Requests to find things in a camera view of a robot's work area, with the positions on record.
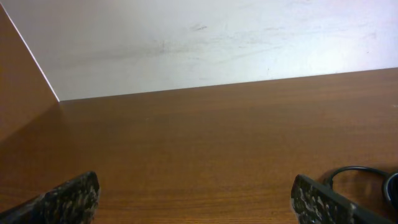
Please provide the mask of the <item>black speckled left gripper right finger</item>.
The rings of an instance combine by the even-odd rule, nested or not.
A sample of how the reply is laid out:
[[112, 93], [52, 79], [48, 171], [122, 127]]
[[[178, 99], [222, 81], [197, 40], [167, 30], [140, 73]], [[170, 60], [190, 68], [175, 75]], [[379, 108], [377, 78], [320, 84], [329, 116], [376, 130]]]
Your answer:
[[393, 224], [305, 175], [296, 176], [290, 204], [300, 224]]

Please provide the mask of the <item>black speckled left gripper left finger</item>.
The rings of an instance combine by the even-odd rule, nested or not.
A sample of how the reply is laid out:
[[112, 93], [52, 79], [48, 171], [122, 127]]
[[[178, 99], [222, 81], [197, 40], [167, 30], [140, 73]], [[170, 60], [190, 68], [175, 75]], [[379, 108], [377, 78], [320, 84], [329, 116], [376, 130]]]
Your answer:
[[1, 212], [1, 224], [80, 224], [94, 220], [100, 184], [85, 172], [22, 204]]

